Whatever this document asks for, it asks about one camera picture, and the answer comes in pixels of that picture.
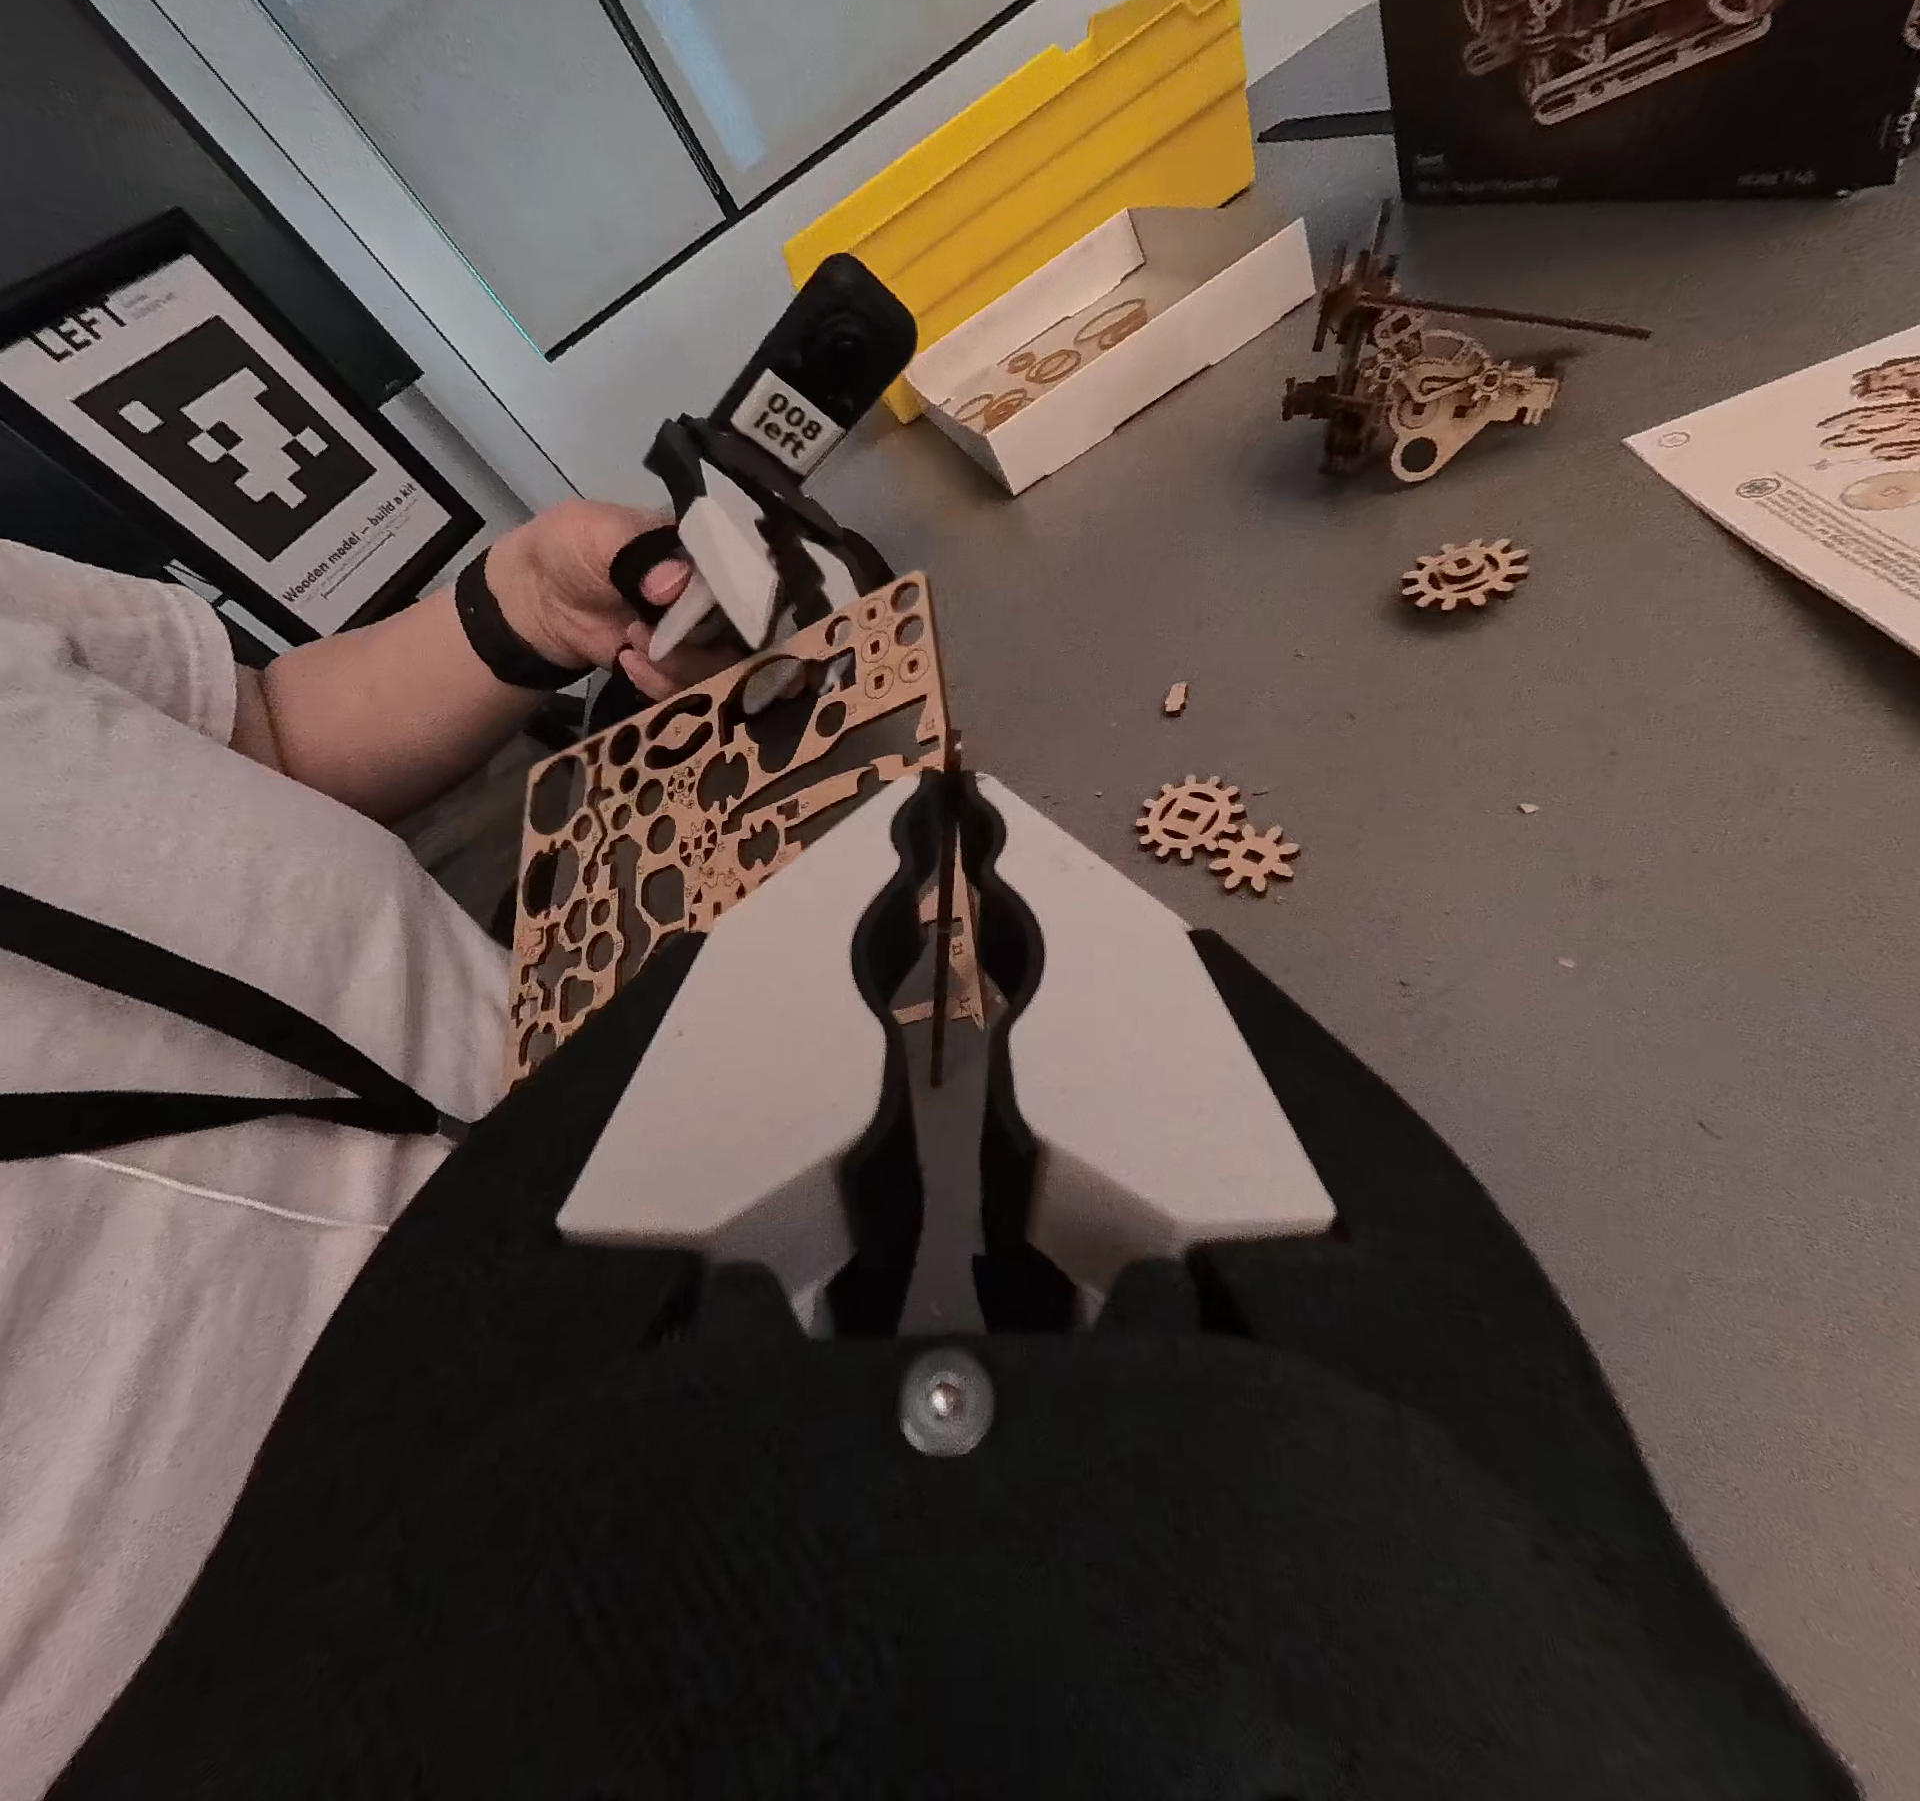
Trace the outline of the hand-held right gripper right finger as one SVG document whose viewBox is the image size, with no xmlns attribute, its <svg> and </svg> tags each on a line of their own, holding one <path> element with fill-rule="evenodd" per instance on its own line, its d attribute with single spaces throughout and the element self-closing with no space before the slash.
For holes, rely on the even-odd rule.
<svg viewBox="0 0 1920 1801">
<path fill-rule="evenodd" d="M 1002 995 L 969 1262 L 985 1328 L 1057 1334 L 1144 1262 L 1335 1226 L 1171 907 L 983 770 L 962 778 L 962 861 L 974 959 Z"/>
</svg>

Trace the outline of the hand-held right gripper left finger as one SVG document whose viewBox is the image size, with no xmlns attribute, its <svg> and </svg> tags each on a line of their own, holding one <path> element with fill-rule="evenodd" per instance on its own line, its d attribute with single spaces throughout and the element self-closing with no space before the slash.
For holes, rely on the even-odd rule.
<svg viewBox="0 0 1920 1801">
<path fill-rule="evenodd" d="M 895 1334 L 925 1244 L 895 991 L 935 869 L 937 778 L 915 770 L 712 925 L 557 1231 L 766 1267 L 830 1334 Z"/>
</svg>

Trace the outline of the laser-cut wooden parts sheet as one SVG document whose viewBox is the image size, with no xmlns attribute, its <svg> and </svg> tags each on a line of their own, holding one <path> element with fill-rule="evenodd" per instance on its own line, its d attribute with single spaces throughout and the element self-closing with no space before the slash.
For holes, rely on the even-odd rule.
<svg viewBox="0 0 1920 1801">
<path fill-rule="evenodd" d="M 525 781 L 505 1089 L 683 933 L 706 933 L 873 795 L 937 768 L 949 684 L 925 575 L 637 710 Z"/>
</svg>

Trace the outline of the thin spoked wooden gear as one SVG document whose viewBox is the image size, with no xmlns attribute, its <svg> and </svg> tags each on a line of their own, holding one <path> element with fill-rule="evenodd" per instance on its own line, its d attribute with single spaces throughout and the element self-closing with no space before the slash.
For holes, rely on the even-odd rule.
<svg viewBox="0 0 1920 1801">
<path fill-rule="evenodd" d="M 1219 858 L 1245 839 L 1245 801 L 1224 778 L 1163 781 L 1135 817 L 1135 850 L 1156 858 Z"/>
</svg>

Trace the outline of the small thick wooden gear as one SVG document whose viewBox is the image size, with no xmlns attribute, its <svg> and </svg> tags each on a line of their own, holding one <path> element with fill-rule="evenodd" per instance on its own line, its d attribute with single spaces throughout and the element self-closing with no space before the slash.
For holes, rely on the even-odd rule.
<svg viewBox="0 0 1920 1801">
<path fill-rule="evenodd" d="M 1484 613 L 1519 594 L 1530 579 L 1530 547 L 1519 541 L 1449 541 L 1399 575 L 1399 601 L 1416 613 Z"/>
</svg>

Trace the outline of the person's left forearm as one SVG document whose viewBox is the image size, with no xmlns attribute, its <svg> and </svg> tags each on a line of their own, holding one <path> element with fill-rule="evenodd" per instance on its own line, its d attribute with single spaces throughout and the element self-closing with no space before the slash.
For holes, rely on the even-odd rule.
<svg viewBox="0 0 1920 1801">
<path fill-rule="evenodd" d="M 438 590 L 263 672 L 240 664 L 229 752 L 392 824 L 497 755 L 538 703 L 478 660 Z"/>
</svg>

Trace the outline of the partly built wooden model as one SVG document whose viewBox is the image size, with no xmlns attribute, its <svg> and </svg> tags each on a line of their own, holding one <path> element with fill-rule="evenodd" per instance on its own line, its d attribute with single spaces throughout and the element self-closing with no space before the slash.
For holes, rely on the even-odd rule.
<svg viewBox="0 0 1920 1801">
<path fill-rule="evenodd" d="M 1312 355 L 1335 351 L 1335 369 L 1282 385 L 1286 426 L 1325 426 L 1320 470 L 1332 475 L 1384 455 L 1388 470 L 1416 490 L 1484 428 L 1550 420 L 1561 377 L 1550 364 L 1496 362 L 1457 323 L 1650 338 L 1650 330 L 1630 323 L 1416 303 L 1399 292 L 1388 233 L 1393 203 L 1384 201 L 1376 242 L 1360 252 L 1335 249 L 1312 323 Z"/>
</svg>

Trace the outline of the black model kit box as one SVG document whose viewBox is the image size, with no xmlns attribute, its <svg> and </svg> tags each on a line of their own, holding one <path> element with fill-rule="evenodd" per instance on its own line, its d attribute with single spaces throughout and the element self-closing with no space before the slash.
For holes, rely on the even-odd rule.
<svg viewBox="0 0 1920 1801">
<path fill-rule="evenodd" d="M 1379 0 L 1406 203 L 1845 201 L 1902 174 L 1914 0 Z"/>
</svg>

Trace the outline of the person's left hand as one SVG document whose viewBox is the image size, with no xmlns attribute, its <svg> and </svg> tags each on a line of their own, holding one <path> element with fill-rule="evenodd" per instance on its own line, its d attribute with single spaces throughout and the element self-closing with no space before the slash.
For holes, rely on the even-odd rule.
<svg viewBox="0 0 1920 1801">
<path fill-rule="evenodd" d="M 676 696 L 731 664 L 727 649 L 648 660 L 656 630 L 613 590 L 613 560 L 666 532 L 672 514 L 613 501 L 563 501 L 486 547 L 486 590 L 540 660 L 626 676 L 648 703 Z"/>
</svg>

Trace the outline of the black wristband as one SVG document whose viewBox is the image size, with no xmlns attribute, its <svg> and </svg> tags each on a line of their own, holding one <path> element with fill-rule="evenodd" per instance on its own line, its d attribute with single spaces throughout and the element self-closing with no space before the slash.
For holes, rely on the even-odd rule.
<svg viewBox="0 0 1920 1801">
<path fill-rule="evenodd" d="M 580 684 L 593 672 L 583 664 L 557 664 L 548 660 L 538 644 L 525 644 L 492 585 L 486 585 L 486 555 L 472 560 L 459 585 L 453 585 L 453 608 L 459 608 L 459 623 L 464 623 L 464 640 L 469 649 L 484 660 L 484 672 L 497 681 L 497 684 L 513 684 L 513 692 L 563 692 L 563 684 Z"/>
</svg>

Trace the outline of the yellow plastic bin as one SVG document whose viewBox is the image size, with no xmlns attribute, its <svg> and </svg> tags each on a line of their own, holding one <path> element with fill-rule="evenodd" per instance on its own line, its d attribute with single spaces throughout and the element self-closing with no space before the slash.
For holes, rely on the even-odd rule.
<svg viewBox="0 0 1920 1801">
<path fill-rule="evenodd" d="M 1237 0 L 1120 0 L 807 225 L 789 281 L 855 252 L 925 351 L 1120 211 L 1219 211 L 1255 185 Z"/>
</svg>

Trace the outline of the white box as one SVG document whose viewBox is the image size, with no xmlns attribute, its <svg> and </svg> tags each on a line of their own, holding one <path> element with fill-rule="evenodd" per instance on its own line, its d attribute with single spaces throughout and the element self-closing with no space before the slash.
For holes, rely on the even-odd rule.
<svg viewBox="0 0 1920 1801">
<path fill-rule="evenodd" d="M 905 385 L 949 443 L 1025 491 L 1311 293 L 1311 225 L 1255 192 L 1120 211 L 928 341 Z"/>
</svg>

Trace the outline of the black framed marker sign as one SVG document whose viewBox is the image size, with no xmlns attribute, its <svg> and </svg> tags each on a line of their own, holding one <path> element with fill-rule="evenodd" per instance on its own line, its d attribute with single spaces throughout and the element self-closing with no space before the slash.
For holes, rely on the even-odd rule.
<svg viewBox="0 0 1920 1801">
<path fill-rule="evenodd" d="M 8 426 L 284 644 L 382 623 L 484 514 L 169 211 L 0 303 Z"/>
</svg>

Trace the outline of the person's white garment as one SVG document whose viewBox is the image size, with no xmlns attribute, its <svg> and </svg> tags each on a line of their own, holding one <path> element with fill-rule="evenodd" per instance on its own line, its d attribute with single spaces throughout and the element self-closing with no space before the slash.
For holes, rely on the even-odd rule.
<svg viewBox="0 0 1920 1801">
<path fill-rule="evenodd" d="M 225 972 L 434 1111 L 497 1104 L 512 959 L 385 824 L 229 744 L 225 623 L 8 541 L 8 888 Z M 41 1795 L 206 1569 L 447 1144 L 258 1121 L 0 1172 L 0 1763 Z"/>
</svg>

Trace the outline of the open instruction booklet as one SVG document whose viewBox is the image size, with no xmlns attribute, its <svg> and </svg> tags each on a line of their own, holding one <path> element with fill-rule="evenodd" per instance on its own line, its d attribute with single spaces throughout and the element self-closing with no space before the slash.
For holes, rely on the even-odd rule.
<svg viewBox="0 0 1920 1801">
<path fill-rule="evenodd" d="M 1628 442 L 1745 547 L 1920 649 L 1920 330 Z"/>
</svg>

